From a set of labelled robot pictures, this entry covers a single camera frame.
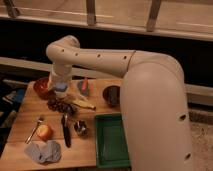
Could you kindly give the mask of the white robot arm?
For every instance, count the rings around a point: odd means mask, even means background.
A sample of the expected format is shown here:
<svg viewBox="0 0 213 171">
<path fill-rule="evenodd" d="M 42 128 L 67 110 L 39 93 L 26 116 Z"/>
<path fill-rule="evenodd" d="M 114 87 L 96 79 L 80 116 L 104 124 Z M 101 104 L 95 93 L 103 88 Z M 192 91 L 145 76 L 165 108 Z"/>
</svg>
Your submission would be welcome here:
<svg viewBox="0 0 213 171">
<path fill-rule="evenodd" d="M 182 67 L 173 57 L 138 50 L 83 49 L 65 36 L 46 48 L 49 86 L 68 83 L 74 65 L 122 79 L 120 109 L 131 171 L 194 171 Z"/>
</svg>

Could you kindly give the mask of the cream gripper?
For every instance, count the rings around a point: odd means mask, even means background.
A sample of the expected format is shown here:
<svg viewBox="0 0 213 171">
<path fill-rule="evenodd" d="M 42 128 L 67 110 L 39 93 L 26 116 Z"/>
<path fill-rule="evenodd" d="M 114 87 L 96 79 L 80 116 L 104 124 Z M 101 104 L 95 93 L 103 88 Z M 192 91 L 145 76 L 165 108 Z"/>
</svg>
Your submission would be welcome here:
<svg viewBox="0 0 213 171">
<path fill-rule="evenodd" d="M 67 94 L 69 81 L 69 75 L 58 76 L 50 74 L 48 81 L 48 89 L 52 90 L 57 98 L 64 98 Z"/>
</svg>

